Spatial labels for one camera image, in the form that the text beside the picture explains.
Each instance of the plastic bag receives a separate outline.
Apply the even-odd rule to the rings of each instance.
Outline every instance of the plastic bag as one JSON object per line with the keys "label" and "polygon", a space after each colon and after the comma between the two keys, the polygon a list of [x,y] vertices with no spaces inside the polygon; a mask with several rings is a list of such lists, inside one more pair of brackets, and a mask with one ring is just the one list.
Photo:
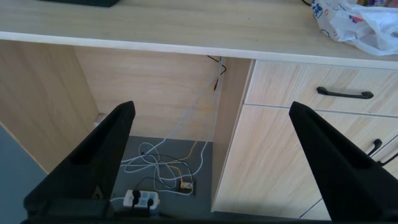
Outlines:
{"label": "plastic bag", "polygon": [[398,9],[364,7],[357,0],[313,0],[321,31],[373,55],[398,54]]}

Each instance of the floor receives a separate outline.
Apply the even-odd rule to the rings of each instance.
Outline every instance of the floor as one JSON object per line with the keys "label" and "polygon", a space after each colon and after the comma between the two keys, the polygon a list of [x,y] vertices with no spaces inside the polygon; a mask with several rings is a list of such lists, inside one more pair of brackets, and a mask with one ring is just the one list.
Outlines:
{"label": "floor", "polygon": [[27,218],[23,200],[46,175],[0,125],[0,223],[16,224]]}
{"label": "floor", "polygon": [[[157,144],[162,139],[157,138],[142,138],[130,136],[126,150],[124,151],[123,159],[130,159],[139,156],[138,147],[143,142],[149,142],[151,144]],[[165,154],[177,159],[187,157],[190,149],[193,146],[193,141],[181,141],[181,140],[167,140],[157,149],[159,154]],[[198,142],[195,146],[192,155],[187,160],[184,160],[190,167],[192,172],[195,172],[200,165],[200,153],[204,146],[204,142]],[[149,145],[143,145],[142,150],[144,152],[151,148]],[[160,197],[160,212],[171,217],[178,218],[210,218],[210,201],[211,201],[211,155],[212,155],[212,143],[207,144],[207,147],[203,151],[203,165],[197,175],[194,176],[196,180],[195,195],[184,196],[177,195],[170,192],[159,192]],[[163,157],[162,161],[172,161],[174,159]],[[134,162],[135,164],[142,164],[142,160]],[[183,174],[187,174],[188,170],[185,166],[177,164],[178,168],[181,169]],[[138,169],[140,167],[128,167],[128,170]],[[160,169],[162,177],[171,178],[170,171],[163,167]],[[125,173],[124,167],[119,170],[118,177],[115,182],[113,189],[114,197],[123,197],[126,190],[133,190],[137,183],[145,177],[152,177],[154,173],[154,167],[150,167],[146,170],[142,170],[133,174]],[[168,185],[172,185],[174,182],[167,182]],[[157,183],[157,188],[166,189]],[[138,190],[149,190],[153,191],[153,180],[144,180]],[[122,200],[114,201],[114,207],[116,210],[122,209]]]}

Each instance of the power strip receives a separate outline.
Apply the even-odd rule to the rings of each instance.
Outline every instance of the power strip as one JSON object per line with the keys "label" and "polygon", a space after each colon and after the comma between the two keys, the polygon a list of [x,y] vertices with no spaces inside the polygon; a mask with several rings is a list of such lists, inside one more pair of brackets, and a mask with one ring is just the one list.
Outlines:
{"label": "power strip", "polygon": [[[154,201],[154,204],[149,207],[149,209],[151,210],[155,210],[160,204],[159,194],[157,192],[149,192],[145,190],[140,190],[139,192],[141,196],[138,199],[138,204],[136,204],[134,208],[147,208],[149,199],[152,199]],[[128,190],[126,192],[126,195],[124,196],[123,206],[131,208],[133,200],[134,196],[132,194],[132,190]]]}

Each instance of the wooden desk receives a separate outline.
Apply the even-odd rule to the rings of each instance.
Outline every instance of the wooden desk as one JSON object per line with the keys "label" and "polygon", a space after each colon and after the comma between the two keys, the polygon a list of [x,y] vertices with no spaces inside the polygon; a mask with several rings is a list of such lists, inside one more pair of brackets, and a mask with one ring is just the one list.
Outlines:
{"label": "wooden desk", "polygon": [[[0,122],[47,172],[99,113],[127,100],[137,108],[132,134],[164,138],[217,66],[205,55],[227,57],[228,68],[213,210],[298,218],[321,198],[287,116],[294,100],[365,151],[376,138],[383,153],[396,150],[398,56],[330,40],[298,0],[122,0],[109,9],[0,0],[0,39]],[[320,85],[375,97],[322,96]],[[173,138],[206,139],[214,97]],[[386,169],[397,175],[397,165]],[[305,218],[327,218],[319,206]]]}

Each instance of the drawer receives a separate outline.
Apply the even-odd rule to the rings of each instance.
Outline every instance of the drawer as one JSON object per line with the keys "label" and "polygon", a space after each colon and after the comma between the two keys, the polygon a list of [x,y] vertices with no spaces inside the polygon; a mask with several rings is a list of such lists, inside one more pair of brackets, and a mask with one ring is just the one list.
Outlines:
{"label": "drawer", "polygon": [[[350,95],[370,91],[374,96],[326,96],[317,93],[318,87]],[[398,71],[258,60],[245,103],[290,107],[293,101],[313,109],[398,116]]]}
{"label": "drawer", "polygon": [[[398,132],[398,119],[322,112],[337,130],[368,152]],[[298,218],[321,198],[289,110],[244,105],[214,209]]]}
{"label": "drawer", "polygon": [[[388,142],[385,146],[380,148],[380,153],[374,155],[375,161],[386,162],[393,158],[398,152],[398,135],[394,136],[391,142]],[[390,172],[395,178],[398,179],[398,158],[391,160],[384,168]],[[326,208],[323,200],[311,208],[301,219],[307,220],[330,220],[328,209]]]}

